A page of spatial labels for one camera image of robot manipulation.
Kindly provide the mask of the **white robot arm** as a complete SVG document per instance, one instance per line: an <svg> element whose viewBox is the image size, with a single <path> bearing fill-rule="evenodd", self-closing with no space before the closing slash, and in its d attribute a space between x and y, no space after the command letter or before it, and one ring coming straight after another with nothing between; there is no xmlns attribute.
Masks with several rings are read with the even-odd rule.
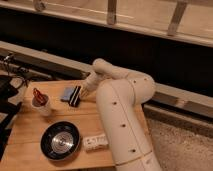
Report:
<svg viewBox="0 0 213 171"><path fill-rule="evenodd" d="M134 106L155 94L155 81L143 72L112 65L98 58L91 74L75 88L69 105L77 107L91 92L112 152L117 171L162 171Z"/></svg>

